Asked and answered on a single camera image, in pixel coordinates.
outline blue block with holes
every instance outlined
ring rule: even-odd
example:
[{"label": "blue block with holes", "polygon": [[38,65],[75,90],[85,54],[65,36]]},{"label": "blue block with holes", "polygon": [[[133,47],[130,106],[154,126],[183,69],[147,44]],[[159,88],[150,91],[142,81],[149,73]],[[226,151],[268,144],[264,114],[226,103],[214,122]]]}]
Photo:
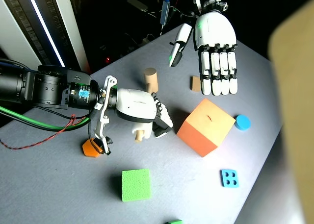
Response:
[{"label": "blue block with holes", "polygon": [[236,170],[221,170],[221,180],[224,187],[239,187]]}]

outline large orange block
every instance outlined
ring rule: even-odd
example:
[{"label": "large orange block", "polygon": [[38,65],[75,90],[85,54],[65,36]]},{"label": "large orange block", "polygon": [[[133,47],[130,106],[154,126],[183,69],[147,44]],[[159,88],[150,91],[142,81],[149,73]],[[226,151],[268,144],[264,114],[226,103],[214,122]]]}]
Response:
[{"label": "large orange block", "polygon": [[177,136],[204,157],[227,136],[235,119],[204,99],[182,124]]}]

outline gray table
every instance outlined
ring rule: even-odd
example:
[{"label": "gray table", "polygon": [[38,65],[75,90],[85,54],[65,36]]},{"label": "gray table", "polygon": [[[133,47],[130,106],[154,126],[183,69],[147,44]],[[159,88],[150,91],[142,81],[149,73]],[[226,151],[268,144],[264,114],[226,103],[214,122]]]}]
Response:
[{"label": "gray table", "polygon": [[[158,97],[169,107],[175,129],[205,97],[189,89],[190,77],[199,74],[192,40],[179,66],[167,67],[169,41],[177,31],[92,75],[100,85],[106,75],[114,75],[119,88],[144,90],[144,69],[156,68]],[[110,156],[83,156],[81,144],[86,140],[87,127],[62,133],[32,149],[0,147],[0,222],[163,224],[182,219],[185,224],[234,223],[282,125],[270,62],[242,43],[236,57],[238,93],[210,95],[208,99],[232,116],[247,115],[252,121],[249,131],[233,127],[218,149],[201,158],[173,131],[160,139],[151,137],[135,143],[132,123],[111,112],[111,123],[105,129],[114,141]],[[38,109],[26,115],[55,125],[66,124]],[[12,146],[28,145],[49,135],[17,122],[0,130],[1,139]],[[151,171],[153,197],[123,203],[121,171],[142,168]],[[237,170],[240,187],[222,187],[221,169]]]}]

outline green cube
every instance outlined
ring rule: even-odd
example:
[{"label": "green cube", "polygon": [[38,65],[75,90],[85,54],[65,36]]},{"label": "green cube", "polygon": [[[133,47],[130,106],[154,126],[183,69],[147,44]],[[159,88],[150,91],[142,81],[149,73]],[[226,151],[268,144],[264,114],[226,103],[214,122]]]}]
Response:
[{"label": "green cube", "polygon": [[149,169],[122,171],[122,201],[149,199],[152,196]]},{"label": "green cube", "polygon": [[183,221],[175,220],[175,221],[168,222],[168,224],[183,224]]}]

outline green cable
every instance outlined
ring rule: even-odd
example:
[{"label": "green cable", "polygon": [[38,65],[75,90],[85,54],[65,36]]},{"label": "green cable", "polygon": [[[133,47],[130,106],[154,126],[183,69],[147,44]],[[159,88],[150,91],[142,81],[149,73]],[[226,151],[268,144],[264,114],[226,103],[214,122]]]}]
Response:
[{"label": "green cable", "polygon": [[[46,127],[46,128],[50,128],[50,129],[57,129],[57,130],[62,130],[64,129],[64,127],[59,127],[59,126],[54,126],[54,125],[51,125],[51,124],[46,124],[46,123],[42,123],[42,122],[39,122],[39,121],[36,121],[36,120],[33,120],[31,118],[28,118],[24,115],[20,115],[14,111],[11,111],[11,110],[8,110],[2,106],[0,106],[0,111],[4,112],[4,113],[7,113],[9,115],[12,115],[12,116],[15,116],[21,120],[24,120],[24,121],[27,121],[29,123],[32,123],[32,124],[36,124],[38,126],[41,126],[41,127]],[[71,125],[71,126],[68,126],[67,128],[74,128],[74,127],[78,127],[82,124],[84,124],[85,122],[89,121],[89,118],[86,118],[84,120],[82,120],[81,122],[79,122],[78,124],[76,125]]]}]

